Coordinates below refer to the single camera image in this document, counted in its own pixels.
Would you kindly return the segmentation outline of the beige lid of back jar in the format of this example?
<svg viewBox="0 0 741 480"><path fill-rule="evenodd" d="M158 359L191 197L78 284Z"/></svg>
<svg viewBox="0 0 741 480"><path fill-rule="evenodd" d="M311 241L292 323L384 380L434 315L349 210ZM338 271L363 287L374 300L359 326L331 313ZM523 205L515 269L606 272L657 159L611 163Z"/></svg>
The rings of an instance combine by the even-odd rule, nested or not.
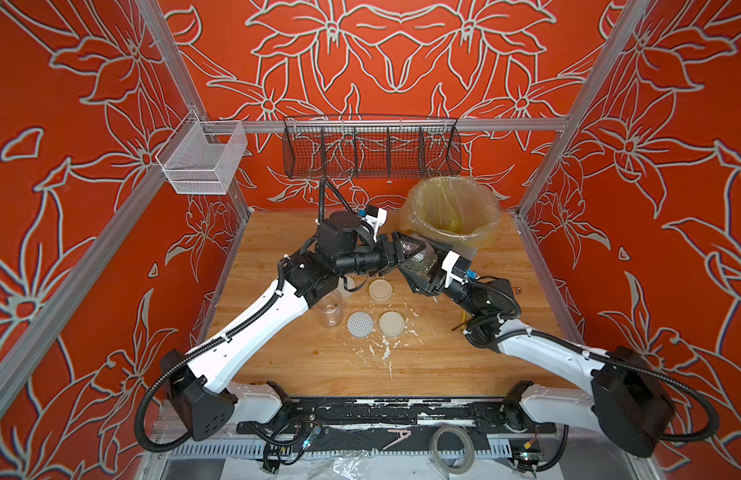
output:
<svg viewBox="0 0 741 480"><path fill-rule="evenodd" d="M374 302L388 302L394 296L394 287L388 280L377 279L370 282L368 295Z"/></svg>

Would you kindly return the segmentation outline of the beige lid of jar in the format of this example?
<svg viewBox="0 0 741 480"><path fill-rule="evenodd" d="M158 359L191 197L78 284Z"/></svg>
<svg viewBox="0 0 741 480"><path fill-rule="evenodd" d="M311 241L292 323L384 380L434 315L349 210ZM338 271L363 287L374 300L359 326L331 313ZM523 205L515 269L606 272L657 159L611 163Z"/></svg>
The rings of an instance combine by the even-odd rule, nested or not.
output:
<svg viewBox="0 0 741 480"><path fill-rule="evenodd" d="M388 280L377 279L370 282L368 295L374 302L388 302L394 296L394 287Z"/></svg>
<svg viewBox="0 0 741 480"><path fill-rule="evenodd" d="M398 337L406 330L406 318L399 312L385 312L379 320L379 326L386 337Z"/></svg>

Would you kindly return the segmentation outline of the beige lid of front jar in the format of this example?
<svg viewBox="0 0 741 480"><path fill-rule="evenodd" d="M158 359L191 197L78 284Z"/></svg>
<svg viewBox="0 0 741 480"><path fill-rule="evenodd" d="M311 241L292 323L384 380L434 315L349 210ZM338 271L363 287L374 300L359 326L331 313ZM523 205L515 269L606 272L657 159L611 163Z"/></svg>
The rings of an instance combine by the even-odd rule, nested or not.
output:
<svg viewBox="0 0 741 480"><path fill-rule="evenodd" d="M379 320L379 326L386 337L398 337L406 330L406 318L399 312L385 312Z"/></svg>

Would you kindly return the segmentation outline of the glass jar patterned lid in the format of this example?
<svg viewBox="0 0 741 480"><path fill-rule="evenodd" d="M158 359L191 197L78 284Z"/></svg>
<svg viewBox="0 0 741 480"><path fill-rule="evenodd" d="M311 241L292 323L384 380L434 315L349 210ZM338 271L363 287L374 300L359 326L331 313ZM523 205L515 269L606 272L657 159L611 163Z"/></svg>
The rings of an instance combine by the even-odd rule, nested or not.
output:
<svg viewBox="0 0 741 480"><path fill-rule="evenodd" d="M318 323L326 328L335 328L342 323L342 295L334 290L324 296L312 309L316 311Z"/></svg>

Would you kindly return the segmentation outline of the glass jar beige lid front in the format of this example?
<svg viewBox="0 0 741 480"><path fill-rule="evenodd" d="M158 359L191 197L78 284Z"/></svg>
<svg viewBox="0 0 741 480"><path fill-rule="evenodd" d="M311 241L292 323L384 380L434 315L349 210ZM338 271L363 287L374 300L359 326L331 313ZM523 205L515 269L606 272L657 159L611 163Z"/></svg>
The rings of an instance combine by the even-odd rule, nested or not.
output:
<svg viewBox="0 0 741 480"><path fill-rule="evenodd" d="M406 270L421 277L428 277L438 262L438 255L432 243L424 237L416 237L424 243L424 247L403 266Z"/></svg>

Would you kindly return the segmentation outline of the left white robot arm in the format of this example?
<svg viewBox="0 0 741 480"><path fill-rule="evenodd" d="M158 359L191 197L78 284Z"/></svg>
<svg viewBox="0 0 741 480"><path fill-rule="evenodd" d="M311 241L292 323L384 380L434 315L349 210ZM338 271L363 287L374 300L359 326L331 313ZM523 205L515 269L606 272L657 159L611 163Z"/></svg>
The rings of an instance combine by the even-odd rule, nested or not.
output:
<svg viewBox="0 0 741 480"><path fill-rule="evenodd" d="M423 238L382 234L382 212L337 211L318 222L299 250L278 262L268 289L228 326L189 352L160 362L160 389L186 427L182 441L205 440L232 419L240 397L228 386L282 328L338 288L348 275L383 276L427 249Z"/></svg>

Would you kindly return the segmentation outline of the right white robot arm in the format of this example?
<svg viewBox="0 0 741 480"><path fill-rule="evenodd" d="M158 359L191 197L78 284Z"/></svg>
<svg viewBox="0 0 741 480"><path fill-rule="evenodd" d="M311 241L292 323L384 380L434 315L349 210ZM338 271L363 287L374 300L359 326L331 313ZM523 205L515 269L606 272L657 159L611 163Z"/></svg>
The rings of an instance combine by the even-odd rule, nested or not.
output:
<svg viewBox="0 0 741 480"><path fill-rule="evenodd" d="M532 363L564 380L569 389L550 389L526 381L509 395L512 428L529 422L558 423L600 432L622 450L653 455L676 412L666 389L634 352L590 348L536 330L522 322L509 280L450 280L444 273L402 274L416 294L447 296L470 314L464 336L488 349Z"/></svg>

